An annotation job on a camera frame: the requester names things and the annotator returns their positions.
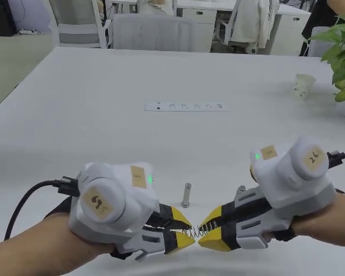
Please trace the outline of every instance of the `person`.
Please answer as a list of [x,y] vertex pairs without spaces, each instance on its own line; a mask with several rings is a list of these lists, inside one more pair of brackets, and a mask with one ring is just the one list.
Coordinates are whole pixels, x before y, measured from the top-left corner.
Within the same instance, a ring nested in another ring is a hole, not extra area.
[[[342,19],[338,20],[336,16],[345,16],[345,0],[317,0],[301,34],[308,40],[312,36],[314,27],[331,27],[335,24],[345,23]],[[308,55],[308,44],[304,42],[300,56],[306,55]]]
[[[345,247],[345,194],[323,210],[293,220],[296,235]],[[0,243],[0,276],[67,274],[114,245],[93,244],[68,229],[68,214],[49,216],[29,230]]]

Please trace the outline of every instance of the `floor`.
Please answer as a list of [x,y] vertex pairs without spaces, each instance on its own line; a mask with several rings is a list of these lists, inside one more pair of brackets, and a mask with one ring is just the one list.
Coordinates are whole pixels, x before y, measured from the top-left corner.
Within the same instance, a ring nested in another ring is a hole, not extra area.
[[0,103],[52,48],[49,34],[0,37]]

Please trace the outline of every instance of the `spring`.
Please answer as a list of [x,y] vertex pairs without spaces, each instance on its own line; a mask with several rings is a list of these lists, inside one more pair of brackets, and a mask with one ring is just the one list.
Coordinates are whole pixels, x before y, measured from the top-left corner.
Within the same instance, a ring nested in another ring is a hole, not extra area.
[[203,226],[193,226],[190,229],[184,229],[183,234],[190,236],[192,239],[198,239],[199,237],[203,237],[207,235],[208,232],[218,228],[219,226],[214,221],[213,223],[206,223]]

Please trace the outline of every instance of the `paper cup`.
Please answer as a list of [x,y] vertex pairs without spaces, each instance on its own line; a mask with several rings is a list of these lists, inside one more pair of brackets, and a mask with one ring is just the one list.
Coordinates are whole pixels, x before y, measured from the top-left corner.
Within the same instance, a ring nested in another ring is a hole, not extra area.
[[312,89],[316,78],[306,74],[297,74],[292,94],[299,99],[305,99]]

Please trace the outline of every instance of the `metal bolt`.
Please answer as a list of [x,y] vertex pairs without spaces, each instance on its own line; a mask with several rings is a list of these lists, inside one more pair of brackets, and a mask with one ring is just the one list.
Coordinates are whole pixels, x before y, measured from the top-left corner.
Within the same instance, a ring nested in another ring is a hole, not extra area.
[[244,185],[240,185],[237,190],[236,190],[236,194],[234,196],[234,199],[239,195],[239,194],[242,194],[246,191],[246,187]]
[[183,201],[182,201],[182,207],[183,208],[188,208],[189,207],[190,189],[191,189],[191,184],[190,183],[186,183],[185,184],[185,188],[184,188]]

